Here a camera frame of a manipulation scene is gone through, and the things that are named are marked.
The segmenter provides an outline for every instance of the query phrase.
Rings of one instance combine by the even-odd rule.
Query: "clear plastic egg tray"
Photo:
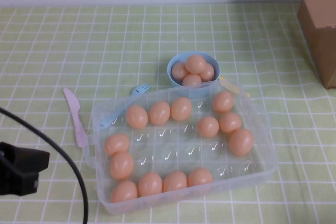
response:
[[[230,153],[229,135],[219,132],[214,138],[203,138],[197,132],[197,123],[201,117],[213,115],[219,120],[220,115],[213,111],[212,101],[214,96],[225,90],[224,86],[227,87],[227,85],[239,90],[239,94],[234,94],[235,105],[232,111],[241,116],[243,127],[250,129],[255,137],[254,147],[244,157]],[[149,112],[154,103],[166,101],[171,105],[179,97],[190,98],[193,105],[192,114],[186,121],[176,122],[170,118],[162,126],[154,126],[149,121],[147,126],[140,130],[129,127],[125,113],[113,121],[108,129],[102,130],[99,127],[100,120],[120,106],[127,106],[126,104],[129,104],[127,101],[134,97],[108,100],[93,107],[97,193],[100,202],[109,213],[122,214],[178,200],[257,185],[265,182],[277,169],[278,158],[269,138],[266,114],[260,112],[251,103],[239,83],[221,80],[192,87],[148,92],[137,95],[134,104],[144,107]],[[111,134],[118,132],[125,133],[130,138],[129,152],[134,158],[134,170],[129,180],[136,184],[142,175],[149,171],[158,173],[164,180],[173,171],[180,170],[188,176],[197,167],[207,168],[212,173],[214,181],[211,184],[111,203],[111,192],[118,181],[112,179],[110,175],[110,157],[104,152],[104,143]]]

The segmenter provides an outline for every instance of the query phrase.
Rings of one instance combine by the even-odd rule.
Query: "egg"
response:
[[[229,141],[230,151],[237,156],[244,156],[252,149],[254,137],[248,129],[239,129],[234,132]]]
[[[202,82],[213,81],[215,78],[215,70],[211,64],[206,63],[205,69],[198,75],[200,76]]]
[[[201,55],[191,55],[185,62],[185,68],[193,74],[204,71],[206,65],[205,59]]]
[[[219,130],[219,123],[213,116],[206,116],[199,120],[197,130],[203,137],[214,137]]]
[[[116,180],[128,178],[132,174],[133,168],[134,160],[128,152],[119,152],[111,159],[110,174]]]
[[[163,191],[174,191],[188,187],[187,176],[183,172],[172,172],[168,174],[163,182]]]
[[[147,112],[139,105],[132,105],[126,111],[126,121],[132,128],[144,128],[148,123]]]
[[[186,86],[186,85],[197,85],[197,84],[201,84],[202,80],[199,77],[199,75],[197,74],[188,74],[186,77],[184,77],[183,81],[182,81],[182,85]]]
[[[192,104],[187,97],[180,97],[174,101],[170,114],[178,122],[186,120],[192,112]]]
[[[138,190],[136,184],[131,181],[123,181],[118,184],[111,194],[111,202],[121,202],[138,197]]]
[[[159,101],[151,107],[149,117],[154,125],[163,125],[170,117],[170,106],[167,102]]]
[[[118,152],[126,152],[130,147],[130,139],[126,134],[116,133],[111,135],[105,141],[105,152],[107,155],[112,156]]]
[[[198,186],[209,184],[213,181],[211,172],[205,168],[196,168],[194,169],[188,177],[189,186]]]
[[[172,68],[172,75],[178,81],[182,81],[187,74],[189,74],[189,72],[185,68],[185,64],[183,62],[176,63]]]
[[[219,126],[224,133],[233,133],[241,128],[240,116],[235,112],[226,112],[220,117]]]
[[[232,109],[235,103],[235,98],[230,91],[219,92],[214,99],[213,107],[218,113],[225,113]]]
[[[139,181],[139,193],[141,197],[162,193],[162,179],[155,172],[143,175]]]

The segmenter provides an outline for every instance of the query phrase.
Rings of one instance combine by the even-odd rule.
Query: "small plastic bowl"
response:
[[[213,79],[213,81],[217,80],[219,78],[219,75],[221,74],[221,69],[219,67],[219,64],[218,62],[215,60],[215,58],[211,57],[210,55],[207,55],[203,52],[198,52],[198,51],[194,51],[194,52],[183,52],[179,55],[176,55],[174,56],[168,63],[168,66],[167,66],[167,73],[168,73],[168,76],[170,78],[170,82],[172,84],[173,87],[180,87],[182,86],[182,81],[178,81],[176,80],[173,75],[172,75],[172,69],[173,69],[173,66],[178,63],[178,62],[186,62],[187,58],[190,56],[190,55],[201,55],[205,61],[207,63],[209,63],[215,70],[215,78]]]
[[[173,66],[178,62],[186,62],[187,58],[190,55],[201,55],[207,63],[211,64],[211,66],[215,70],[215,77],[214,77],[213,81],[218,80],[219,75],[221,74],[221,69],[219,67],[218,62],[215,60],[215,58],[213,58],[210,55],[207,55],[203,52],[199,52],[199,51],[183,52],[179,55],[174,56],[169,61],[168,66],[167,66],[168,76],[170,78],[170,82],[171,82],[173,87],[181,87],[182,86],[182,81],[176,80],[172,75]],[[186,88],[185,90],[181,90],[181,91],[179,91],[179,93],[180,93],[181,96],[189,97],[190,99],[206,97],[211,90],[209,85],[212,84],[213,81],[203,82],[202,84],[196,85],[195,87],[194,86],[185,86],[185,87],[189,87],[189,88]]]

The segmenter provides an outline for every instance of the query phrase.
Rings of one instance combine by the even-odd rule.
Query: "black cable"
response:
[[[69,155],[65,151],[63,151],[63,149],[61,147],[59,147],[53,140],[51,140],[49,137],[47,137],[44,133],[42,133],[41,131],[39,131],[38,129],[36,129],[32,125],[30,125],[29,123],[25,122],[21,118],[17,117],[16,115],[11,114],[7,110],[3,109],[2,107],[0,107],[0,113],[6,115],[7,117],[9,117],[11,119],[13,119],[14,121],[18,122],[19,124],[23,125],[27,129],[29,129],[30,131],[32,131],[33,133],[38,135],[40,138],[42,138],[44,141],[46,141],[48,144],[50,144],[69,163],[69,165],[71,166],[72,170],[74,171],[74,173],[75,173],[75,175],[78,179],[79,186],[80,186],[80,189],[82,191],[83,204],[84,204],[83,224],[87,224],[88,223],[88,217],[89,217],[88,194],[86,192],[84,180],[83,180],[82,176],[80,175],[80,172],[79,172],[77,166],[72,161],[72,159],[69,157]]]

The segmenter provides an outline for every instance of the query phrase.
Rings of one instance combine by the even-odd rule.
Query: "black clamp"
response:
[[[38,173],[48,168],[50,153],[0,142],[0,195],[36,193]]]

